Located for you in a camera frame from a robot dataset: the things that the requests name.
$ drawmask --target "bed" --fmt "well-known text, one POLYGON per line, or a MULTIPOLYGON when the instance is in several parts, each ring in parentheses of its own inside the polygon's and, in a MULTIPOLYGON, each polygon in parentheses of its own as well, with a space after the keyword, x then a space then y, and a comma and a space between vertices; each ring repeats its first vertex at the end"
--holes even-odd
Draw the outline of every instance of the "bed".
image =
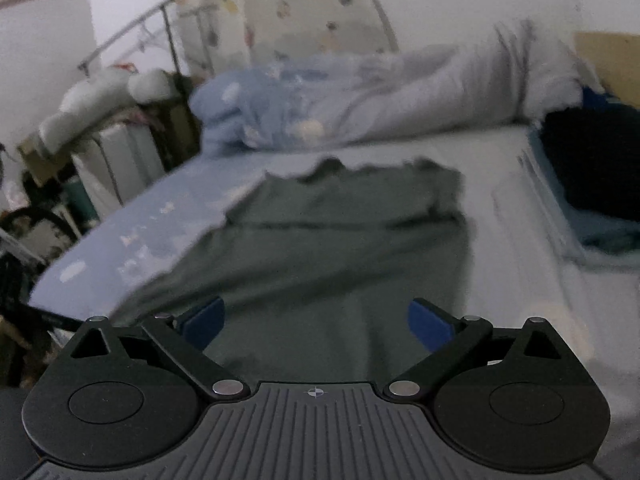
POLYGON ((472 263, 453 312, 521 326, 551 320, 609 401, 612 423, 598 460, 614 478, 640 474, 640 319, 637 272, 585 272, 559 262, 546 239, 518 156, 527 128, 504 126, 368 144, 328 152, 255 152, 202 156, 117 211, 42 276, 31 304, 62 316, 108 316, 127 295, 168 271, 265 171, 309 172, 327 155, 347 167, 396 165, 416 156, 465 177, 462 209, 470 221, 472 263))

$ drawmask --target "dark blue fabric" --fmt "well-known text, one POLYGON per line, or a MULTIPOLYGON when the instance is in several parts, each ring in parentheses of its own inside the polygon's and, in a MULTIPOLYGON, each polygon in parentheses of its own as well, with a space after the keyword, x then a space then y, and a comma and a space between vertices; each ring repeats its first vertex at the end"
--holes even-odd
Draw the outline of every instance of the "dark blue fabric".
POLYGON ((556 172, 551 162, 545 155, 540 134, 531 132, 529 134, 531 152, 546 179, 549 189, 554 194, 564 217, 568 221, 571 229, 580 243, 593 243, 595 239, 615 237, 624 233, 640 232, 640 222, 623 220, 611 216, 603 215, 595 211, 579 210, 572 207, 564 197, 564 189, 556 176, 556 172))
POLYGON ((582 87, 582 108, 587 110, 606 110, 613 106, 620 106, 622 103, 615 95, 604 93, 598 94, 588 86, 582 87))
POLYGON ((188 314, 188 317, 177 319, 176 330, 202 352, 225 325, 225 303, 222 298, 216 298, 188 314))

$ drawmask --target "crumpled bedding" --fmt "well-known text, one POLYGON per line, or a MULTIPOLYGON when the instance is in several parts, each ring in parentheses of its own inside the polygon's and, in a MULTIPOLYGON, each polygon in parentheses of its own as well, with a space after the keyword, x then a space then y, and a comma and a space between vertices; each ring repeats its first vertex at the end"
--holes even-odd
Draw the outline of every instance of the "crumpled bedding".
POLYGON ((531 20, 477 43, 222 73, 191 97, 202 151, 304 150, 538 120, 582 103, 582 62, 531 20))
POLYGON ((592 268, 640 268, 640 251, 633 250, 634 238, 640 237, 640 222, 571 206, 545 155, 538 131, 529 134, 521 164, 524 180, 559 257, 592 268), (607 246, 618 250, 606 251, 607 246))

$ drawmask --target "curtain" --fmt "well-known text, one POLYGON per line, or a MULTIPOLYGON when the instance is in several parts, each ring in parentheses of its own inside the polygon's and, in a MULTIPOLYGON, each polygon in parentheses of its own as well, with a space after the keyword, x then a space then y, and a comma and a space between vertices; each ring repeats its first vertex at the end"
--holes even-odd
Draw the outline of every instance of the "curtain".
POLYGON ((176 0, 200 29, 180 24, 183 46, 213 72, 321 52, 386 52, 372 0, 176 0))

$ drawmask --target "white pillow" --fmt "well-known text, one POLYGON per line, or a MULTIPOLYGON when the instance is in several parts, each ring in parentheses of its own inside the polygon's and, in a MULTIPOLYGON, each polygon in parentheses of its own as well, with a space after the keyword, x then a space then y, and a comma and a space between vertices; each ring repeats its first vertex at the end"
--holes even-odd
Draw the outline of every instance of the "white pillow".
POLYGON ((166 101, 178 95, 174 82, 160 69, 132 75, 127 88, 133 100, 141 105, 166 101))
POLYGON ((62 99, 60 111, 75 115, 87 128, 114 110, 134 104, 127 89, 130 77, 128 70, 105 68, 71 87, 62 99))
POLYGON ((76 116, 68 112, 56 112, 40 123, 38 136, 44 149, 53 155, 82 131, 76 116))

